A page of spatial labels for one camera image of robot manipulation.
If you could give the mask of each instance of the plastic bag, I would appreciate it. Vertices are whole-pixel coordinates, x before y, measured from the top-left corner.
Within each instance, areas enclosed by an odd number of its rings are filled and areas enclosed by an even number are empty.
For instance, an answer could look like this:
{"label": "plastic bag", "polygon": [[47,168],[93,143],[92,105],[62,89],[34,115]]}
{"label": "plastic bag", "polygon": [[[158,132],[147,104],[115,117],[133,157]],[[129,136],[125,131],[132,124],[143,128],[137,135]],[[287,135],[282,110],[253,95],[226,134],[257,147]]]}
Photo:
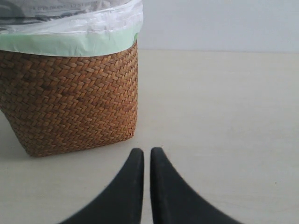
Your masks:
{"label": "plastic bag", "polygon": [[0,50],[13,52],[108,55],[130,48],[143,23],[142,0],[0,2]]}

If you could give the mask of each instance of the beige floor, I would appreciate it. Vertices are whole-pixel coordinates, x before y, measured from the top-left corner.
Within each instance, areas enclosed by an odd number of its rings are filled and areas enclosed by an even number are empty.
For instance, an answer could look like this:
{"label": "beige floor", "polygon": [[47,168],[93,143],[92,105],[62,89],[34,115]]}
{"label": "beige floor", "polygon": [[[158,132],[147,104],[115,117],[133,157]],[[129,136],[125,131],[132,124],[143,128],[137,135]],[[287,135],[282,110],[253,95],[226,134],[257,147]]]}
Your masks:
{"label": "beige floor", "polygon": [[186,181],[248,224],[299,223],[299,55],[140,51],[139,120],[127,142],[28,157],[0,114],[0,223],[57,223],[90,202],[131,148],[162,146]]}

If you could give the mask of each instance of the rattan basket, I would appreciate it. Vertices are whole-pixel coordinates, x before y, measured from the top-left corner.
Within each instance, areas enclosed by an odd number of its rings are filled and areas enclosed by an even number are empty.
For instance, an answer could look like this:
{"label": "rattan basket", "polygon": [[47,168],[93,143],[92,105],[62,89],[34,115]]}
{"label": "rattan basket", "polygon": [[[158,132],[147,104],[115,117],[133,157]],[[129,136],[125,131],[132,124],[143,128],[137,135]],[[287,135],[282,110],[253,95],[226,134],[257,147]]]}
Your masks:
{"label": "rattan basket", "polygon": [[97,57],[0,51],[0,109],[34,157],[100,147],[134,135],[137,44]]}

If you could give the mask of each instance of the white wall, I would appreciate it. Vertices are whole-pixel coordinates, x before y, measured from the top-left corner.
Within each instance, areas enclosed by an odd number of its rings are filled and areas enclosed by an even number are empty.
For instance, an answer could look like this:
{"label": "white wall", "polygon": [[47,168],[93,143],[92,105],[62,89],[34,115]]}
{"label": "white wall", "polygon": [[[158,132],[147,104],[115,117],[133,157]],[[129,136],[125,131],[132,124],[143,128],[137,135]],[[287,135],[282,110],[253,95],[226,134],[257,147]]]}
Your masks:
{"label": "white wall", "polygon": [[299,0],[144,0],[139,47],[299,53]]}

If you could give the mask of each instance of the black curved tips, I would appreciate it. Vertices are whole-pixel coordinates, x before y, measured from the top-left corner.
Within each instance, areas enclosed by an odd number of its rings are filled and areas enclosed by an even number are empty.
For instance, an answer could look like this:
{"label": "black curved tips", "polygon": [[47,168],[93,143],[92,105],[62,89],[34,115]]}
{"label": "black curved tips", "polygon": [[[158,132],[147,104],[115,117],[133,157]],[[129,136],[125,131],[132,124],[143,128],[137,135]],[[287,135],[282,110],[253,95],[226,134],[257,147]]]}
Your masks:
{"label": "black curved tips", "polygon": [[240,224],[200,197],[178,174],[163,149],[152,149],[150,159],[155,224]]}
{"label": "black curved tips", "polygon": [[107,188],[61,224],[139,224],[143,201],[144,155],[133,149]]}

